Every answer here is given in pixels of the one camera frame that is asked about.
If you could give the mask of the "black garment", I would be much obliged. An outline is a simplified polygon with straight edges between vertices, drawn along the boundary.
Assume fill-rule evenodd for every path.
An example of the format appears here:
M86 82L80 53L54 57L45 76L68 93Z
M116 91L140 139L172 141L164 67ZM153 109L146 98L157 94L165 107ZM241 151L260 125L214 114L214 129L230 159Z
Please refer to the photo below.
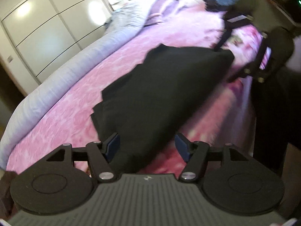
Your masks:
M233 60L230 50L161 44L107 86L91 119L99 140L120 136L113 171L146 167L224 79Z

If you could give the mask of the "pink floral bed sheet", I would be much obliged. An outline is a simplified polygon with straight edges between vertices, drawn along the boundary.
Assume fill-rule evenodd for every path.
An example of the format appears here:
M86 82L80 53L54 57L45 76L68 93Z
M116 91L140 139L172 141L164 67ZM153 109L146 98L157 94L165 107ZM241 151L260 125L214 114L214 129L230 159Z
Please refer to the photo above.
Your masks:
M205 11L202 4L181 10L162 24L143 27L136 37L74 84L41 118L15 146L6 170L21 173L63 143L81 147L98 140L90 115L92 108L102 101L101 91L142 63L147 52L161 43L172 47L212 47L222 34L221 16L221 13ZM234 70L253 59L261 40L261 34L252 26L233 31L223 48L235 55ZM221 142L243 143L252 123L248 107L251 81L250 78L238 79L220 87L180 132L191 141L217 144L222 129L229 127L229 133L224 130L225 136L229 134L225 137L228 141ZM183 167L184 162L171 142L144 172L178 175Z

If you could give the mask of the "lilac crumpled cloth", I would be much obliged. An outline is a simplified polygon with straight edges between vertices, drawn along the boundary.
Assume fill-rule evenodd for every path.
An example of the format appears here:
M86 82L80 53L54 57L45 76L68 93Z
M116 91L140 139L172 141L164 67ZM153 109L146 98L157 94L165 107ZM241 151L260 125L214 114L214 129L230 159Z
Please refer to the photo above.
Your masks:
M166 22L186 7L186 0L156 0L150 9L144 26Z

